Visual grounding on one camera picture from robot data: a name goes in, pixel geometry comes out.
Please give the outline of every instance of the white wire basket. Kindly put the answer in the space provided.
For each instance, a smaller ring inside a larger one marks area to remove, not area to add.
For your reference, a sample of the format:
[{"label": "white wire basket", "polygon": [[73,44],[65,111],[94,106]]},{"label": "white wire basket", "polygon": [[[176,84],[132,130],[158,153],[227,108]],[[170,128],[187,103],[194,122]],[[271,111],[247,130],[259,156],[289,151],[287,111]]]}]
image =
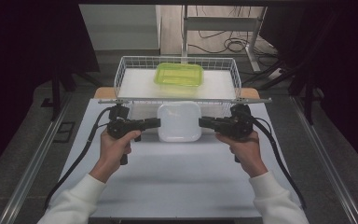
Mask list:
[{"label": "white wire basket", "polygon": [[[204,81],[195,89],[167,91],[154,83],[161,63],[198,64],[204,70]],[[158,107],[171,101],[193,101],[200,105],[202,116],[226,117],[231,102],[241,97],[241,79],[232,58],[125,56],[114,87],[118,100],[127,102],[130,119],[155,117]]]}]

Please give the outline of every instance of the controller cable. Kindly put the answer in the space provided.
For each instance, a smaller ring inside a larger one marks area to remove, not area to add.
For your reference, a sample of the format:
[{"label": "controller cable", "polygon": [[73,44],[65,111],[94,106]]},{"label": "controller cable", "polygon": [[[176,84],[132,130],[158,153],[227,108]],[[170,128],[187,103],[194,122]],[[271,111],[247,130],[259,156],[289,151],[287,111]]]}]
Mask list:
[{"label": "controller cable", "polygon": [[250,119],[252,121],[252,123],[261,130],[261,132],[263,132],[266,137],[268,138],[269,142],[271,143],[272,146],[272,150],[274,152],[275,155],[275,159],[278,162],[284,176],[286,176],[286,179],[289,181],[290,185],[292,186],[293,190],[296,192],[298,199],[300,200],[301,206],[303,209],[307,208],[307,205],[305,203],[304,197],[301,194],[301,191],[298,189],[295,181],[292,179],[292,177],[290,176],[289,172],[286,170],[286,168],[283,165],[282,159],[281,159],[281,155],[279,153],[278,147],[277,147],[277,143],[274,140],[274,137],[272,136],[272,133],[269,132],[269,130],[267,130],[266,127],[264,127],[264,125],[262,125],[259,121],[258,118],[255,118],[247,113],[244,112],[238,112],[241,113],[242,115],[245,115],[248,119]]},{"label": "controller cable", "polygon": [[95,121],[94,125],[92,126],[92,130],[91,133],[89,134],[89,138],[87,140],[86,145],[84,146],[83,150],[81,151],[80,155],[77,157],[77,159],[74,161],[74,163],[71,165],[71,167],[69,168],[69,170],[65,173],[65,175],[60,179],[60,181],[54,186],[54,188],[50,191],[50,193],[48,194],[48,197],[45,200],[45,206],[44,209],[45,211],[48,209],[48,204],[51,200],[51,197],[53,196],[53,194],[55,193],[55,191],[63,184],[63,182],[65,182],[66,178],[68,178],[68,176],[75,170],[75,168],[78,166],[78,164],[83,160],[84,156],[87,154],[87,152],[89,151],[89,148],[91,146],[92,143],[92,139],[95,136],[95,133],[97,132],[97,129],[100,127],[105,126],[106,124],[100,125],[98,126],[98,123],[100,122],[101,117],[103,116],[103,114],[106,111],[111,110],[112,107],[108,107],[106,109],[104,109],[100,115],[98,116],[97,120]]}]

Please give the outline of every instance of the person's left hand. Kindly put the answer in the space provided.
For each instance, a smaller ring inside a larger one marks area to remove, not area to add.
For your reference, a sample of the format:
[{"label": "person's left hand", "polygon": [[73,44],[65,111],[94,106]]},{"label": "person's left hand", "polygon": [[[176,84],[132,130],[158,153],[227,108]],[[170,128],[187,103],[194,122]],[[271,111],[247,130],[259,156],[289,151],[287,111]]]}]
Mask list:
[{"label": "person's left hand", "polygon": [[100,159],[89,174],[106,183],[109,177],[120,167],[120,159],[123,154],[131,153],[130,141],[140,134],[141,131],[132,131],[120,139],[115,139],[105,129],[101,133]]}]

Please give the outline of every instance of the black controller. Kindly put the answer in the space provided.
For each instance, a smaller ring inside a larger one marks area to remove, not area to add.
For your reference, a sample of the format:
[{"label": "black controller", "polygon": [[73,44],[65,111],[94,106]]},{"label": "black controller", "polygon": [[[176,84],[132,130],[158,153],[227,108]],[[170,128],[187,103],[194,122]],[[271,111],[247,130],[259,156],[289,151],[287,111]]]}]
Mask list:
[{"label": "black controller", "polygon": [[213,129],[216,133],[228,136],[235,140],[245,140],[253,131],[253,117],[248,105],[234,105],[230,108],[231,117],[199,119],[201,128]]},{"label": "black controller", "polygon": [[[107,132],[112,137],[119,139],[131,131],[158,128],[161,126],[160,119],[127,119],[129,109],[122,105],[115,105],[109,113],[109,123],[107,124]],[[141,141],[141,135],[134,139],[135,142]],[[120,164],[128,163],[127,154],[121,157]]]}]

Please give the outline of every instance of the white sleeve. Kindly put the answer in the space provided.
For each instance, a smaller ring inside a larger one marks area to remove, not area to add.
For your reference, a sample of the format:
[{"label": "white sleeve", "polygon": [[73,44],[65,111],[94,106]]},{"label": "white sleeve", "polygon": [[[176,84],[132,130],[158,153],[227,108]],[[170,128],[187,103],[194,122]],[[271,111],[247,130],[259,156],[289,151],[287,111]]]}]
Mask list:
[{"label": "white sleeve", "polygon": [[290,199],[290,191],[284,189],[271,172],[249,179],[254,191],[255,208],[264,224],[309,223],[304,211]]},{"label": "white sleeve", "polygon": [[84,176],[74,188],[63,191],[54,200],[38,224],[87,224],[104,188],[103,182],[90,175]]}]

